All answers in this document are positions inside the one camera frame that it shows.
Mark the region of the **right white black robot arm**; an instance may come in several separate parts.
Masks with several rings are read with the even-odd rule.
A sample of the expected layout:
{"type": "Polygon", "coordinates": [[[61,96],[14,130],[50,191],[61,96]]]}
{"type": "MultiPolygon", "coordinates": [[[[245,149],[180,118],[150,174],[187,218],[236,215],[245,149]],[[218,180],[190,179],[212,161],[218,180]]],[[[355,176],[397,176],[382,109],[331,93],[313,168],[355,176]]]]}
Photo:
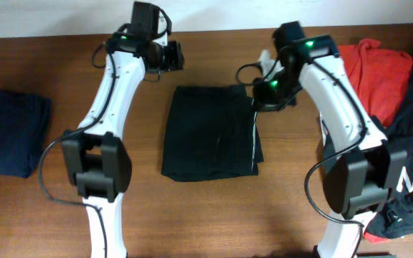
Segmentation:
{"type": "Polygon", "coordinates": [[[262,77],[252,82],[255,107],[272,112],[294,105],[305,90],[319,112],[324,136],[334,152],[306,174],[325,168],[325,213],[308,202],[328,224],[313,257],[357,257],[366,227],[397,193],[407,158],[405,150],[389,147],[384,129],[371,118],[349,82],[340,52],[329,35],[307,37],[297,21],[282,24],[272,34],[277,56],[262,52],[257,63],[262,77]]]}

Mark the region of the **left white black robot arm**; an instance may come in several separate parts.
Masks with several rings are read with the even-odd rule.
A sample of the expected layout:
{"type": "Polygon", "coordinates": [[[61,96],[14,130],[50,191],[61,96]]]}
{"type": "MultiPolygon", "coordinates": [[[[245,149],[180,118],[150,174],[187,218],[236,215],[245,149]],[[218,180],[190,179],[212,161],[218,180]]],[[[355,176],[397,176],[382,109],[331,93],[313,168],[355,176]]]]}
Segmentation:
{"type": "Polygon", "coordinates": [[[92,257],[127,257],[122,202],[132,163],[123,145],[125,121],[147,74],[182,70],[181,45],[169,40],[172,23],[159,6],[135,1],[130,22],[103,42],[105,64],[97,95],[77,130],[65,132],[61,149],[70,183],[86,208],[92,257]]]}

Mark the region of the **black shorts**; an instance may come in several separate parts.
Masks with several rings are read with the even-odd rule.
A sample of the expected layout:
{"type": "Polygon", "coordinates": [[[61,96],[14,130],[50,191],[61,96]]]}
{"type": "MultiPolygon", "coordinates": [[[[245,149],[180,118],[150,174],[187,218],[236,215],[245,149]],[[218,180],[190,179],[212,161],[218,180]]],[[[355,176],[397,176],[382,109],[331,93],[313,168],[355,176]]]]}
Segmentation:
{"type": "Polygon", "coordinates": [[[163,176],[178,182],[256,176],[263,161],[257,106],[243,86],[174,90],[163,143],[163,176]]]}

